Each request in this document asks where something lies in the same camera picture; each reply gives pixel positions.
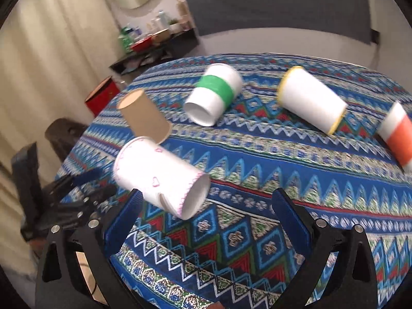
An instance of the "blue patterned tablecloth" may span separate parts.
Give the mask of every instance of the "blue patterned tablecloth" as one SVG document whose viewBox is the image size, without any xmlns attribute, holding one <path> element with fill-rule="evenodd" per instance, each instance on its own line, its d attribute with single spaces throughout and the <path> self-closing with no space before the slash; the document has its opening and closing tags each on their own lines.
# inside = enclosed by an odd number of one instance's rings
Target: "blue patterned tablecloth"
<svg viewBox="0 0 412 309">
<path fill-rule="evenodd" d="M 235 67 L 245 86 L 217 125 L 205 128 L 189 121 L 182 105 L 211 63 Z M 295 65 L 348 103 L 333 136 L 278 106 L 279 81 Z M 409 93 L 380 73 L 318 58 L 179 59 L 148 70 L 114 98 L 80 138 L 59 176 L 101 167 L 104 176 L 97 184 L 114 183 L 114 159 L 134 137 L 116 105 L 141 87 L 173 123 L 162 145 L 209 172 L 212 186 L 188 221 L 145 203 L 121 251 L 111 257 L 130 289 L 160 308 L 206 308 L 216 301 L 226 308 L 270 308 L 303 262 L 271 208 L 271 192 L 283 187 L 314 218 L 345 229 L 356 223 L 365 228 L 379 307 L 387 302 L 412 261 L 412 177 L 374 132 L 395 100 L 412 111 Z M 76 189 L 66 199 L 79 199 L 95 185 Z M 119 189 L 102 208 L 126 194 Z M 321 296 L 335 260 L 331 254 L 310 301 Z"/>
</svg>

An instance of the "red bowl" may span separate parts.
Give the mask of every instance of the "red bowl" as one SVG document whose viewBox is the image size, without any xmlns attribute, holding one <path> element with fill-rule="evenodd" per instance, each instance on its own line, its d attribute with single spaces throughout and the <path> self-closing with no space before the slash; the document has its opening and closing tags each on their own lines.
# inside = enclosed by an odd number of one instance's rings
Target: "red bowl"
<svg viewBox="0 0 412 309">
<path fill-rule="evenodd" d="M 132 45 L 131 49 L 134 52 L 140 52 L 140 51 L 148 49 L 149 47 L 152 46 L 152 44 L 153 44 L 152 38 L 148 37 L 148 38 L 145 38 L 141 41 L 138 41 L 136 44 Z"/>
</svg>

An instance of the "paper cup with yellow rim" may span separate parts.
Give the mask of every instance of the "paper cup with yellow rim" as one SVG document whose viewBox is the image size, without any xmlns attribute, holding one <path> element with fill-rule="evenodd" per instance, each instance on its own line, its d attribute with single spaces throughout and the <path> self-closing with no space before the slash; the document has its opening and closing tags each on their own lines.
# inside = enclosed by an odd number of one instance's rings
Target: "paper cup with yellow rim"
<svg viewBox="0 0 412 309">
<path fill-rule="evenodd" d="M 242 92 L 243 79 L 226 64 L 212 64 L 188 96 L 183 110 L 201 126 L 213 126 Z"/>
<path fill-rule="evenodd" d="M 120 150 L 113 177 L 126 189 L 138 189 L 143 198 L 181 218 L 191 218 L 203 204 L 210 176 L 157 145 L 149 137 L 138 137 Z"/>
<path fill-rule="evenodd" d="M 300 66 L 285 73 L 277 101 L 328 135 L 335 132 L 347 107 L 335 92 Z"/>
<path fill-rule="evenodd" d="M 399 102 L 395 102 L 376 130 L 405 172 L 412 170 L 412 122 Z"/>
</svg>

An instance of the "paper cup with green band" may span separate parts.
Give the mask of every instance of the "paper cup with green band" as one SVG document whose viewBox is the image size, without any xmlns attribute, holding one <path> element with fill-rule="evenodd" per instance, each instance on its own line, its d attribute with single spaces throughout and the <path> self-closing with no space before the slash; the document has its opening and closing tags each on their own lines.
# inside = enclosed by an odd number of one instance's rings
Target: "paper cup with green band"
<svg viewBox="0 0 412 309">
<path fill-rule="evenodd" d="M 242 92 L 240 73 L 226 64 L 212 64 L 187 98 L 183 109 L 201 126 L 213 126 Z"/>
<path fill-rule="evenodd" d="M 300 66 L 285 73 L 278 87 L 277 101 L 328 135 L 335 132 L 347 107 L 333 90 Z"/>
</svg>

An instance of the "beige curtain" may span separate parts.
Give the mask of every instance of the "beige curtain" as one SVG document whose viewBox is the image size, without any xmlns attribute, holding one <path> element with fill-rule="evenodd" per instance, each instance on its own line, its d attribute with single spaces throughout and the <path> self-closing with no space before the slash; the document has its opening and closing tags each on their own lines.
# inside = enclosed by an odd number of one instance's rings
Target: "beige curtain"
<svg viewBox="0 0 412 309">
<path fill-rule="evenodd" d="M 60 162 L 44 138 L 57 118 L 90 124 L 84 99 L 122 55 L 118 28 L 104 0 L 19 0 L 0 30 L 0 162 L 38 142 L 42 181 Z M 27 269 L 19 235 L 21 208 L 0 177 L 0 262 Z"/>
</svg>

